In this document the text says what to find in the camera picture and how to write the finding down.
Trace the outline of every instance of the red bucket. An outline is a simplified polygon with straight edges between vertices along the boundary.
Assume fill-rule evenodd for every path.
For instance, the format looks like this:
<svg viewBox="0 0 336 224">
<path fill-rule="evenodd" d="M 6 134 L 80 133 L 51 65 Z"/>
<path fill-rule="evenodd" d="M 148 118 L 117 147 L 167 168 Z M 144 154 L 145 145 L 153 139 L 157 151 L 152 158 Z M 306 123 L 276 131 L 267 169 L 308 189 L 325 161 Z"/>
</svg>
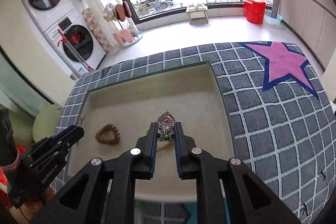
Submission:
<svg viewBox="0 0 336 224">
<path fill-rule="evenodd" d="M 246 20 L 254 24 L 262 24 L 264 22 L 266 3 L 251 0 L 243 1 L 245 2 Z"/>
</svg>

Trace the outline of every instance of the open storage box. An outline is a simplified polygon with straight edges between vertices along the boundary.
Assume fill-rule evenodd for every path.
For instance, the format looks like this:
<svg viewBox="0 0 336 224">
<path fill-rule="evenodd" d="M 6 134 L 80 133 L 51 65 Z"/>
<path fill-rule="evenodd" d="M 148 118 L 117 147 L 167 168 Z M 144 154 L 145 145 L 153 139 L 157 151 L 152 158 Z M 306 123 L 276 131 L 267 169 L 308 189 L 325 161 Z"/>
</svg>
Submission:
<svg viewBox="0 0 336 224">
<path fill-rule="evenodd" d="M 170 111 L 184 134 L 214 157 L 234 156 L 229 122 L 216 77 L 208 62 L 179 66 L 170 71 L 130 79 L 88 94 L 81 117 L 84 137 L 71 150 L 68 174 L 73 176 L 92 158 L 109 160 L 135 147 L 151 122 Z M 95 134 L 113 123 L 121 135 L 115 146 L 101 145 Z M 158 142 L 157 149 L 167 145 Z M 182 181 L 176 169 L 174 144 L 157 152 L 154 177 L 137 180 L 135 198 L 157 202 L 196 201 L 196 182 Z"/>
</svg>

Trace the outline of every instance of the bracelet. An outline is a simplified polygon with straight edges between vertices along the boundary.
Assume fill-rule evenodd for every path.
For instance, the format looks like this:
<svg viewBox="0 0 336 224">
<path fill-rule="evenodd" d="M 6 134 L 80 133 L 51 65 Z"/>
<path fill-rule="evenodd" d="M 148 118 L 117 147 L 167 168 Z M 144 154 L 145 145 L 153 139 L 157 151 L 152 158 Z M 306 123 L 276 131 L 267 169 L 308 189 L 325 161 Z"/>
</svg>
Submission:
<svg viewBox="0 0 336 224">
<path fill-rule="evenodd" d="M 105 139 L 102 137 L 102 135 L 108 131 L 112 131 L 114 137 L 113 139 Z M 96 133 L 96 141 L 100 144 L 105 144 L 105 145 L 117 145 L 120 141 L 120 133 L 118 132 L 118 129 L 112 124 L 108 123 L 106 126 L 101 128 L 97 133 Z"/>
</svg>

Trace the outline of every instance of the pink star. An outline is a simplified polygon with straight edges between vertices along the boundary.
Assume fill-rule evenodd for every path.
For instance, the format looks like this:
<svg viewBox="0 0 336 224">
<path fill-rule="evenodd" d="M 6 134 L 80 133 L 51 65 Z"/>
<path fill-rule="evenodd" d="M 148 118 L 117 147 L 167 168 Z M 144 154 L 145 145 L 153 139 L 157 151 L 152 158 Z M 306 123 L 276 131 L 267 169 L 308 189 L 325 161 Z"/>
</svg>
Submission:
<svg viewBox="0 0 336 224">
<path fill-rule="evenodd" d="M 269 83 L 290 73 L 307 87 L 314 90 L 306 75 L 303 73 L 303 68 L 301 68 L 301 65 L 307 61 L 305 56 L 288 51 L 287 47 L 281 42 L 272 42 L 271 46 L 264 44 L 245 44 L 255 52 L 269 59 Z"/>
</svg>

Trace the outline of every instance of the bucket handle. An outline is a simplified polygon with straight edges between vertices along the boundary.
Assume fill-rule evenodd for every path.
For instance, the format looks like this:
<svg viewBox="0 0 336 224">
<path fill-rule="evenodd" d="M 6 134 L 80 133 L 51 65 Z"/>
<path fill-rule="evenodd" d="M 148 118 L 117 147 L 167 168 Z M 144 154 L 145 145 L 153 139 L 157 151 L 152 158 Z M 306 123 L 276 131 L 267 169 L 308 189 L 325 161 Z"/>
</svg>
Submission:
<svg viewBox="0 0 336 224">
<path fill-rule="evenodd" d="M 253 4 L 253 2 L 251 2 L 251 1 L 249 1 L 249 0 L 242 0 L 242 1 L 247 2 L 247 3 L 249 3 L 249 4 Z"/>
</svg>

